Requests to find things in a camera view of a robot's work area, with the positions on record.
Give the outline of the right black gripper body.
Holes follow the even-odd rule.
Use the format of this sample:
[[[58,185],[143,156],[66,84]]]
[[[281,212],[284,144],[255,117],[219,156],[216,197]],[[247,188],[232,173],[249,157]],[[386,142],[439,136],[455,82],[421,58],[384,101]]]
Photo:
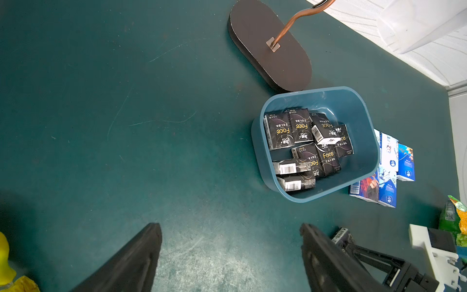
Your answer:
[[[392,292],[434,292],[439,287],[438,280],[408,261],[357,245],[347,228],[340,228],[332,242],[364,270],[371,266],[383,272],[382,285]]]

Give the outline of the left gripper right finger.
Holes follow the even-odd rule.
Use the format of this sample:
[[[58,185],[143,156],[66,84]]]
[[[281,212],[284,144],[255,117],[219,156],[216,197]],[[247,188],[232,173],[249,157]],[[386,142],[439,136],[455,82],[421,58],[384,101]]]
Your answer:
[[[345,255],[318,227],[300,227],[302,259],[313,292],[385,292],[355,260]]]

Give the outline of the blue white tissue pack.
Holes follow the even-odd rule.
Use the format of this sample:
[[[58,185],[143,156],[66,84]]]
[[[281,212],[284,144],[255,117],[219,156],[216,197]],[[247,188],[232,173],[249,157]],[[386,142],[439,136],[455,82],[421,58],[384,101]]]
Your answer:
[[[398,171],[398,140],[376,129],[375,136],[379,143],[380,163],[385,170]]]

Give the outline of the dark blue tissue pack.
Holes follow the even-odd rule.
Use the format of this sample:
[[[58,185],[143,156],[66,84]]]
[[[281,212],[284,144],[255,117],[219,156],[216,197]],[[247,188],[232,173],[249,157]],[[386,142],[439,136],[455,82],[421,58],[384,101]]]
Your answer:
[[[375,172],[368,178],[358,181],[349,187],[349,195],[361,200],[378,203],[379,182],[378,173]]]

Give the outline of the blue pocket tissue pack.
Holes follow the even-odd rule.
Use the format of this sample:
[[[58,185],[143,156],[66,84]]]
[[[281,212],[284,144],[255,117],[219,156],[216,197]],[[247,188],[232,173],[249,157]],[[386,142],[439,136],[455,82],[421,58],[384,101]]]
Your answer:
[[[400,181],[415,181],[413,149],[403,144],[398,145],[398,171],[396,178]]]

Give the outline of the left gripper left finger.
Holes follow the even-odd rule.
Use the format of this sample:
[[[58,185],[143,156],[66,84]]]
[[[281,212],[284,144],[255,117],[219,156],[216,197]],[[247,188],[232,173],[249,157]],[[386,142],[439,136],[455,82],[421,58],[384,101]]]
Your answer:
[[[74,292],[150,292],[153,287],[162,231],[149,223]]]

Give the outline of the teal plastic storage box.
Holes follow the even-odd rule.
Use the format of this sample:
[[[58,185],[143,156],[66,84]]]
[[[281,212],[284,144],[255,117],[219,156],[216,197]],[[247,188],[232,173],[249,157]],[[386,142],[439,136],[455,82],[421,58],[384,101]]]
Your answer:
[[[263,182],[295,203],[368,178],[380,163],[366,104],[345,86],[271,97],[251,136]]]

